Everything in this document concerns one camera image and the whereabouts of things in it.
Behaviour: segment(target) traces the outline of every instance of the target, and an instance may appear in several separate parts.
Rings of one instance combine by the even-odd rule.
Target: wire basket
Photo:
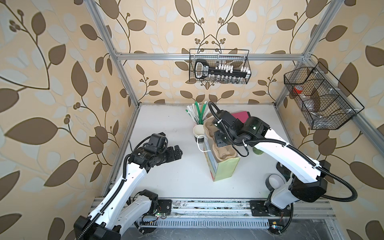
[[[335,78],[337,87],[324,74]],[[335,130],[364,109],[361,102],[319,62],[284,74],[284,84],[313,130]]]
[[[247,84],[251,77],[249,50],[189,50],[189,79],[209,83]]]

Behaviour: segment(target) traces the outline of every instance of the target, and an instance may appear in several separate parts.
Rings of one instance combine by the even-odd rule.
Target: green box
[[[210,139],[209,137],[204,138],[205,151],[213,149],[213,144],[215,144],[213,139]],[[212,151],[205,152],[204,154],[214,182],[231,177],[240,160],[240,157],[233,157],[220,161]]]

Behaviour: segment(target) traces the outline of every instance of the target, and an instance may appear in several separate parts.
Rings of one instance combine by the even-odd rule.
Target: leaf pattern wallpaper
[[[323,63],[365,106],[364,115],[384,134],[384,3],[346,0],[325,31],[312,58]],[[332,207],[347,239],[384,239],[384,158],[349,121],[334,131],[309,130],[291,96],[279,108],[297,147],[314,159],[326,159],[331,172],[352,184],[359,197]],[[327,179],[329,195],[348,197],[348,189]]]
[[[73,239],[134,107],[80,1],[0,14],[0,238]]]

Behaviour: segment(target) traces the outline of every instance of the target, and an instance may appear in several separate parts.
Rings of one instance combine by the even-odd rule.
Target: paper cup
[[[198,143],[204,142],[204,127],[202,124],[196,125],[193,127],[193,135],[195,135],[195,142]]]

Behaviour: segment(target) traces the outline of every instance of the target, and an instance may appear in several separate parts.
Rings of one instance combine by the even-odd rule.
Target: brown leaf
[[[76,5],[81,5],[83,3],[83,0],[73,0],[73,3]]]
[[[356,89],[359,83],[359,74],[353,63],[349,63],[340,76],[338,88],[349,96]]]
[[[125,88],[123,88],[123,89],[120,90],[120,95],[121,95],[123,98],[126,98],[126,97],[127,97],[127,91],[125,90]]]
[[[306,137],[308,135],[307,128],[304,126],[303,122],[301,122],[301,121],[299,123],[299,129],[300,129],[300,133],[303,137]]]
[[[185,97],[185,98],[193,98],[192,93],[190,93],[190,92],[188,92],[188,91],[183,91],[183,90],[181,90],[181,91],[180,91],[180,94],[181,94],[183,97]]]
[[[375,67],[384,65],[384,50],[381,48],[366,46],[365,56],[368,62]]]
[[[363,240],[363,238],[352,230],[347,229],[348,236],[351,240]]]
[[[30,118],[13,126],[5,136],[18,142],[40,145],[51,140],[57,130],[57,126],[45,118]]]
[[[367,234],[369,240],[384,239],[383,227],[377,220],[372,220],[367,223],[365,226],[365,233]]]
[[[157,83],[158,83],[157,80],[152,80],[152,81],[149,82],[148,85],[150,85],[150,86],[155,86]]]
[[[257,96],[264,96],[266,94],[265,91],[256,91],[256,92],[252,92],[254,95],[257,95]]]
[[[205,94],[203,94],[203,95],[198,95],[198,96],[196,97],[196,101],[197,101],[198,103],[201,103],[202,101],[204,101],[204,99],[205,99]]]
[[[264,80],[258,80],[257,83],[262,86],[266,86],[266,81]]]
[[[92,173],[92,176],[91,176],[91,180],[89,182],[93,182],[96,180],[96,178],[100,175],[100,172],[101,172],[101,169],[103,168],[103,165],[101,164],[101,162],[99,162],[95,169],[93,170],[93,173]]]
[[[285,18],[285,19],[277,20],[276,24],[280,30],[288,31],[288,30],[292,30],[295,27],[296,21],[290,18]]]
[[[329,130],[316,130],[313,135],[313,142],[320,145],[328,138]]]
[[[285,54],[285,51],[284,50],[279,50],[279,51],[275,51],[271,54]]]
[[[232,49],[231,51],[229,51],[228,54],[237,54],[237,48],[234,48]]]
[[[97,33],[96,30],[89,24],[83,24],[80,26],[83,34],[89,38],[90,40],[96,40],[97,39]]]
[[[73,240],[76,238],[76,235],[74,233],[74,230],[70,231],[70,233],[68,233],[68,235],[65,237],[64,240]]]
[[[136,70],[137,70],[141,75],[144,75],[144,74],[145,74],[144,69],[143,69],[140,65],[138,65],[138,64],[136,64]]]
[[[227,31],[231,35],[240,35],[240,29],[236,23],[231,22],[227,25]]]
[[[332,177],[328,176],[328,175],[326,175],[324,177],[324,179],[327,180],[328,182],[332,183],[332,184],[335,184],[335,180]]]
[[[327,35],[325,36],[325,40],[332,42],[336,41],[337,39],[341,38],[343,34],[347,31],[347,27],[343,25],[337,25],[331,28]]]
[[[356,5],[356,0],[345,0],[344,4],[351,7],[351,6]]]
[[[65,183],[74,175],[78,166],[79,162],[75,159],[64,162],[49,176],[48,180],[44,183],[44,186],[56,187]]]
[[[128,22],[128,28],[132,31],[141,31],[145,28],[147,22],[140,19],[133,19]]]
[[[195,84],[196,83],[196,79],[191,78],[191,79],[187,80],[185,83],[187,83],[187,84]]]
[[[376,189],[384,189],[384,177],[363,162],[352,162],[349,165],[352,173],[363,183]]]
[[[49,228],[48,240],[60,240],[64,233],[64,229],[64,220],[59,217],[55,217],[52,221],[51,227]]]
[[[310,37],[312,37],[312,35],[313,35],[313,33],[315,32],[316,28],[317,28],[317,24],[313,25],[312,30],[311,30]]]
[[[112,31],[111,31],[111,27],[109,25],[106,25],[105,26],[107,28],[107,31],[109,33],[109,36],[112,37]]]
[[[107,59],[107,67],[109,74],[112,76],[112,61],[109,58]]]
[[[45,28],[46,28],[45,19],[41,12],[36,13],[32,17],[31,25],[32,25],[32,30],[36,35],[40,35],[45,31]]]
[[[0,89],[0,113],[10,109],[19,101],[19,93],[10,88]]]
[[[379,127],[377,128],[377,130],[378,130],[381,134],[384,135],[384,124],[382,124],[381,126],[379,126]]]
[[[229,98],[229,97],[231,97],[234,93],[235,93],[234,90],[225,91],[225,92],[223,92],[223,94],[221,94],[221,98]]]
[[[65,57],[65,44],[53,47],[48,52],[48,58],[53,65],[59,65]]]
[[[100,154],[104,149],[103,143],[97,137],[89,137],[89,145],[95,154]]]
[[[215,103],[215,102],[217,102],[217,96],[216,95],[211,95],[211,94],[209,94],[209,100],[211,101],[211,102],[213,102],[213,103]]]
[[[319,152],[324,156],[331,155],[335,151],[336,144],[336,138],[327,138],[319,145]]]
[[[103,106],[104,112],[108,112],[109,106],[111,105],[111,95],[109,94],[108,87],[106,86],[101,99],[101,105]]]
[[[233,66],[233,68],[238,68],[241,66],[241,64],[243,64],[242,61],[234,61],[234,62],[231,62],[230,65]]]
[[[161,94],[161,92],[159,92],[159,91],[149,91],[149,95],[151,95],[151,96],[157,96],[160,94]]]
[[[99,0],[101,9],[108,17],[116,19],[119,16],[119,6],[116,1],[111,0]]]
[[[275,75],[275,74],[278,73],[280,70],[281,70],[281,64],[277,65],[277,66],[273,69],[272,74]]]
[[[184,36],[191,35],[194,32],[194,30],[195,30],[194,23],[186,23],[183,27],[183,30],[181,30],[181,35],[184,35]]]
[[[284,98],[283,104],[284,104],[284,107],[287,108],[287,106],[288,106],[288,98],[287,97]]]
[[[20,218],[21,214],[7,214],[0,217],[0,234],[12,227]]]
[[[103,57],[99,57],[98,59],[96,59],[95,71],[97,73],[101,71],[101,69],[103,68],[103,64],[104,64],[104,58]]]
[[[84,96],[88,90],[88,81],[87,76],[85,75],[84,70],[78,61],[73,65],[71,80],[76,92],[80,96]]]
[[[107,140],[108,140],[108,132],[107,132],[107,130],[104,127],[101,127],[101,126],[95,127],[95,133],[96,133],[96,137],[98,137],[98,139],[102,143],[106,143],[107,142]]]
[[[238,0],[232,8],[232,13],[235,17],[240,17],[248,9],[251,0]]]
[[[20,177],[20,171],[0,178],[0,201],[13,189]]]
[[[113,130],[112,130],[113,136],[116,136],[118,130],[119,130],[119,120],[116,120],[115,125],[113,125]]]
[[[328,63],[327,63],[327,61],[324,58],[319,58],[318,62],[320,63],[319,64],[320,69],[323,70],[324,73],[328,73]]]
[[[165,102],[166,102],[165,99],[159,99],[154,101],[154,103],[165,103]]]
[[[183,71],[189,70],[189,66],[185,62],[175,62],[175,64],[176,64],[176,66],[178,66],[178,68],[180,68]]]
[[[256,103],[260,103],[260,102],[257,100],[253,100],[253,99],[248,100],[248,104],[256,104]]]
[[[191,5],[186,0],[175,0],[175,6],[179,14],[188,17],[191,14]]]
[[[305,10],[305,15],[308,18],[315,17],[323,10],[326,4],[327,0],[310,0]]]

